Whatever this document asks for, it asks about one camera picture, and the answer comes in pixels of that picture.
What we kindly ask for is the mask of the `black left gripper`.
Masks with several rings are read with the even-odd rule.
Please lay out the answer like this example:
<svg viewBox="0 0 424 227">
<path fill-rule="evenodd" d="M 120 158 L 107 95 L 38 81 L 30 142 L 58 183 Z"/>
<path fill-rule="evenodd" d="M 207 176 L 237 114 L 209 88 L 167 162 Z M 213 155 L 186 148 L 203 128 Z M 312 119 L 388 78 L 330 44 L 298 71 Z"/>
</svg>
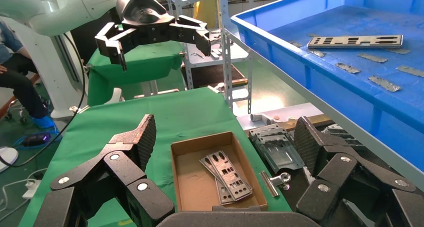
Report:
<svg viewBox="0 0 424 227">
<path fill-rule="evenodd" d="M 108 22 L 95 36 L 99 53 L 110 63 L 128 70 L 125 53 L 136 44 L 176 41 L 193 44 L 204 56 L 211 54 L 208 24 L 198 19 L 169 15 L 157 0 L 116 0 L 116 11 L 122 28 Z"/>
</svg>

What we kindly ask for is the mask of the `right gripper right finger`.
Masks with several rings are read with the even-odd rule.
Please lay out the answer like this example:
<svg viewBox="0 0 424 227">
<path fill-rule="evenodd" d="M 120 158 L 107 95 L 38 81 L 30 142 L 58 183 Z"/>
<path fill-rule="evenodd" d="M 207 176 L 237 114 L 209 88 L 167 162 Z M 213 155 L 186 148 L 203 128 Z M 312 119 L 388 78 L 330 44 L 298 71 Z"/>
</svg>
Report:
<svg viewBox="0 0 424 227">
<path fill-rule="evenodd" d="M 308 118 L 294 128 L 294 148 L 312 176 L 296 211 L 325 226 L 347 200 L 377 227 L 421 227 L 424 198 L 405 177 L 360 156 L 338 136 L 320 132 Z"/>
</svg>

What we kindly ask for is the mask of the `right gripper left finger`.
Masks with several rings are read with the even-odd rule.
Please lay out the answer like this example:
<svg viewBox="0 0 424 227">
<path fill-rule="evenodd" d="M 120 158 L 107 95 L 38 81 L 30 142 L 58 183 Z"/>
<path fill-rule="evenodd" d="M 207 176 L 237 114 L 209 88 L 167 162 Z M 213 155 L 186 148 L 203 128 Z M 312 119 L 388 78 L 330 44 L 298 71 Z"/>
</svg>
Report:
<svg viewBox="0 0 424 227">
<path fill-rule="evenodd" d="M 138 227 L 155 227 L 175 212 L 170 198 L 147 177 L 156 142 L 155 118 L 115 134 L 95 157 L 50 183 L 36 227 L 86 227 L 104 203 L 115 199 Z"/>
</svg>

